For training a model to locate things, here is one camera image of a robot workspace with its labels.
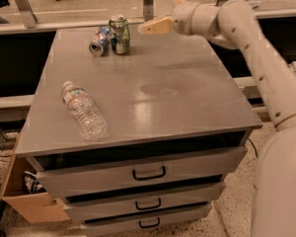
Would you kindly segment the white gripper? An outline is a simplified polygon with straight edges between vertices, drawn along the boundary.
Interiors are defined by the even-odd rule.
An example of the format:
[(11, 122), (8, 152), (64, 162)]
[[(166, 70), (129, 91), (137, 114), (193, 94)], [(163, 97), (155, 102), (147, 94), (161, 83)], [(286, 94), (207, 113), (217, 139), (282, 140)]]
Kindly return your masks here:
[(176, 6), (173, 10), (172, 18), (156, 18), (140, 24), (137, 28), (138, 33), (142, 35), (168, 34), (173, 30), (174, 22), (174, 30), (178, 34), (190, 36), (191, 18), (199, 3), (185, 0), (172, 0), (172, 3)]

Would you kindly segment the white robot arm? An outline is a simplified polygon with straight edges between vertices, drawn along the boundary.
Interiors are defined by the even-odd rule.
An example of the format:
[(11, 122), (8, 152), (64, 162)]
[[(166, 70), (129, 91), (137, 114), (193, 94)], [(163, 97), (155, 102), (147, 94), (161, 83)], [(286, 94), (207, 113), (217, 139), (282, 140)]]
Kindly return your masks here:
[(296, 237), (296, 74), (264, 36), (247, 1), (220, 6), (174, 1), (170, 17), (147, 21), (138, 32), (202, 36), (241, 52), (276, 128), (259, 153), (251, 237)]

